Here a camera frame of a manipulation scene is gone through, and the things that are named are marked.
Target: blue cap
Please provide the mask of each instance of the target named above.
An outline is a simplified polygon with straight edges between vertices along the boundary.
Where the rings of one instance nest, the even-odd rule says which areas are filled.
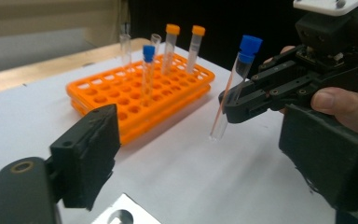
[[[260,49],[262,39],[251,36],[243,35],[240,45],[240,61],[243,63],[251,63],[255,58],[255,54]]]
[[[153,45],[144,45],[144,60],[147,63],[153,62],[155,47]]]

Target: orange test tube rack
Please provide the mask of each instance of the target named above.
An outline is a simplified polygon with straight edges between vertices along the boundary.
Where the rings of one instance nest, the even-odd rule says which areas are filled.
[[[72,107],[84,116],[103,105],[116,104],[121,144],[125,145],[139,135],[196,101],[207,93],[214,73],[196,64],[194,73],[186,73],[186,59],[173,55],[171,72],[160,73],[162,55],[155,57],[152,104],[141,105],[142,64],[132,64],[126,73],[118,67],[69,83],[66,92]]]

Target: white table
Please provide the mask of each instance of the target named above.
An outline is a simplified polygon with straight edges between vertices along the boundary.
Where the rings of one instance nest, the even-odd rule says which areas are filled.
[[[141,59],[141,51],[133,52],[134,61]],[[310,192],[278,148],[282,114],[229,124],[221,141],[210,142],[217,95],[230,72],[202,58],[197,63],[214,72],[211,91],[122,147],[92,211],[59,203],[62,222],[91,223],[127,193],[164,224],[333,224],[335,210]],[[116,66],[119,58],[0,92],[0,169],[26,157],[48,158],[48,147],[80,119],[65,85]]]

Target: orange cap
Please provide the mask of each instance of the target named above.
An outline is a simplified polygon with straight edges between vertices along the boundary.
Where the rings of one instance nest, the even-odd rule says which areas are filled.
[[[192,32],[194,35],[205,35],[205,28],[203,28],[202,26],[193,25]]]
[[[175,24],[167,24],[165,31],[171,35],[179,35],[180,27]]]

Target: centrifuge tube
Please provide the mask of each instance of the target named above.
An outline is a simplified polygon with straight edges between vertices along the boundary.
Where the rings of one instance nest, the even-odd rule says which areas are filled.
[[[150,45],[155,47],[155,55],[158,55],[159,44],[161,43],[161,36],[158,34],[152,34],[150,36]]]
[[[255,54],[258,52],[263,40],[250,35],[242,37],[240,52],[237,54],[231,74],[228,78],[226,89],[214,119],[213,127],[210,133],[210,139],[220,140],[226,130],[228,121],[224,107],[231,101],[238,99],[241,93],[241,83],[247,78],[252,66]]]
[[[144,63],[142,73],[142,95],[141,105],[150,106],[152,103],[153,75],[154,75],[154,55],[155,47],[144,45]]]
[[[123,69],[127,75],[131,74],[131,36],[120,35],[121,62]]]
[[[176,45],[176,39],[180,32],[180,27],[175,24],[167,24],[165,38],[164,57],[162,59],[161,74],[168,75],[171,72],[173,52]]]
[[[186,72],[193,73],[194,65],[196,64],[197,56],[199,55],[202,37],[205,35],[205,28],[194,25],[192,30],[190,48],[188,50]]]

